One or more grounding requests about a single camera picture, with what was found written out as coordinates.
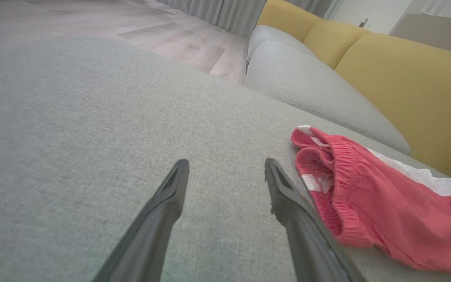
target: folded cloth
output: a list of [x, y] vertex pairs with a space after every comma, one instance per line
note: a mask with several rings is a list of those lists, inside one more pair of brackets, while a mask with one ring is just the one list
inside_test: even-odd
[[451, 272], [451, 179], [435, 178], [344, 136], [301, 126], [297, 169], [340, 243], [378, 246], [416, 269]]

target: curtain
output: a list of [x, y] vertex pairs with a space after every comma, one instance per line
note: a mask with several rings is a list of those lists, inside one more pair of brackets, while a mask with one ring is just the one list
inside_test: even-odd
[[[249, 38], [265, 0], [157, 0], [218, 27]], [[287, 0], [323, 17], [332, 0]]]

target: yellow sofa cushion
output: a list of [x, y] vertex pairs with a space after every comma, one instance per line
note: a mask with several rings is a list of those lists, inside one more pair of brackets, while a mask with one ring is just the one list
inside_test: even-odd
[[334, 21], [320, 21], [309, 31], [304, 45], [320, 61], [335, 69], [347, 50], [370, 31], [355, 25]]
[[268, 25], [304, 41], [311, 28], [323, 19], [284, 0], [267, 0], [257, 25]]
[[414, 157], [451, 175], [451, 52], [368, 34], [335, 71], [396, 126]]

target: gray seat cushion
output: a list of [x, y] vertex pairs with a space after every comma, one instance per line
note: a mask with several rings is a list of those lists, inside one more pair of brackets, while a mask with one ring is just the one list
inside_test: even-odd
[[317, 58], [275, 41], [255, 51], [245, 85], [276, 100], [410, 152], [394, 125], [363, 95]]
[[[180, 158], [183, 213], [161, 281], [297, 281], [286, 230], [270, 213], [264, 161], [297, 188], [297, 125], [352, 130], [160, 55], [106, 39], [0, 52], [0, 282], [91, 281]], [[376, 249], [347, 248], [369, 281], [440, 282]]]
[[267, 25], [258, 25], [255, 27], [250, 40], [248, 42], [248, 55], [247, 60], [250, 61], [256, 48], [264, 41], [272, 40], [279, 43], [283, 43], [287, 46], [299, 50], [300, 52], [308, 55], [315, 56], [314, 53], [309, 50], [302, 42], [298, 41], [295, 37], [286, 32], [277, 30], [274, 27], [268, 27]]

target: floor plank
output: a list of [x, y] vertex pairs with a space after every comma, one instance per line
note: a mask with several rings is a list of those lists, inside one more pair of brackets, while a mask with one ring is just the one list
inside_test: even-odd
[[2, 0], [0, 50], [106, 37], [243, 85], [247, 39], [156, 0]]

